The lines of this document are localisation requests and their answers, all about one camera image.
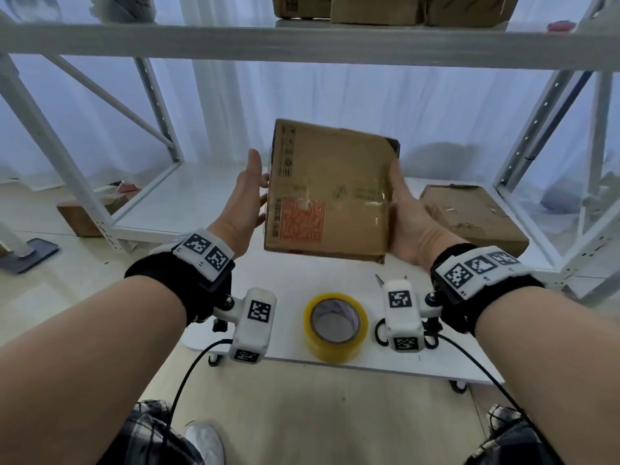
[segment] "plaid fabric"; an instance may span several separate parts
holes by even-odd
[[[494,405],[487,420],[491,435],[465,465],[557,464],[519,412]]]
[[[200,453],[190,441],[170,431],[166,449],[162,438],[170,420],[166,402],[146,400],[138,402],[119,431],[100,465],[203,465]]]

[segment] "tape roll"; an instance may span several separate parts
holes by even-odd
[[[332,292],[316,296],[306,305],[304,331],[314,357],[342,364],[360,352],[368,334],[368,317],[357,300]]]

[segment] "black wrist strap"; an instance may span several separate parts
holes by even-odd
[[[441,286],[445,286],[445,284],[439,284],[437,281],[438,276],[435,276],[435,271],[440,265],[445,263],[445,261],[451,256],[459,256],[475,248],[477,248],[477,246],[471,243],[460,243],[442,252],[431,267],[431,280],[433,281],[433,287],[437,290]],[[506,295],[508,292],[512,292],[513,290],[532,286],[544,287],[544,284],[531,275],[509,277],[508,279],[498,282],[492,286],[486,286],[469,300],[462,300],[458,294],[454,293],[453,295],[455,295],[455,297],[450,298],[461,299],[462,301],[458,304],[453,304],[450,302],[446,294],[441,294],[443,295],[440,297],[441,304],[443,305],[441,320],[459,333],[469,332],[472,336],[476,336],[476,323],[478,318],[482,312],[492,304],[492,302],[497,300],[499,297]]]
[[[233,278],[228,274],[217,287],[207,281],[198,270],[172,253],[157,253],[132,264],[125,277],[147,276],[165,285],[181,300],[187,313],[187,323],[202,322],[213,314],[213,307],[221,297],[230,294]]]

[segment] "cardboard box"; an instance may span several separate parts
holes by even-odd
[[[423,22],[421,0],[332,0],[332,23],[412,26]]]
[[[125,194],[107,196],[101,198],[101,203],[112,215],[129,201]],[[79,201],[59,202],[56,208],[65,218],[71,229],[81,238],[100,237],[101,232],[86,213]]]
[[[433,219],[474,245],[495,245],[514,257],[528,247],[527,236],[484,188],[429,185],[420,200]]]
[[[278,18],[329,18],[332,0],[273,0]]]
[[[398,140],[275,123],[265,249],[383,262]]]
[[[425,0],[428,26],[490,28],[507,22],[519,0]]]

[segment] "white table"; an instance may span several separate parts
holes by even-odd
[[[407,179],[407,183],[413,194],[419,195],[427,183],[445,182]],[[503,202],[500,205],[510,214]],[[535,245],[531,245],[521,259],[530,265],[538,263],[538,267],[546,263],[544,255]],[[420,268],[408,265],[391,255],[387,256],[384,265],[379,265],[266,252],[263,250],[262,228],[254,232],[249,251],[236,263],[232,278],[234,296],[244,297],[249,288],[262,287],[273,291],[278,298],[266,359],[324,364],[306,349],[303,311],[306,304],[319,294],[342,292],[362,304],[368,314],[369,329],[360,354],[351,362],[335,367],[490,383],[488,377],[475,364],[445,341],[439,340],[439,347],[435,350],[426,349],[418,354],[396,353],[376,343],[374,328],[376,322],[383,318],[384,309],[382,292],[375,274],[384,281],[407,276],[414,290],[427,293],[431,290],[430,278]],[[230,324],[226,333],[214,333],[212,327],[211,319],[204,324],[190,325],[181,341],[192,349],[202,350],[219,339],[232,337],[234,332],[234,327]],[[472,336],[461,335],[447,326],[444,326],[442,334],[459,343],[493,376],[503,381]],[[213,349],[213,353],[225,355],[228,348],[228,345],[219,345]]]

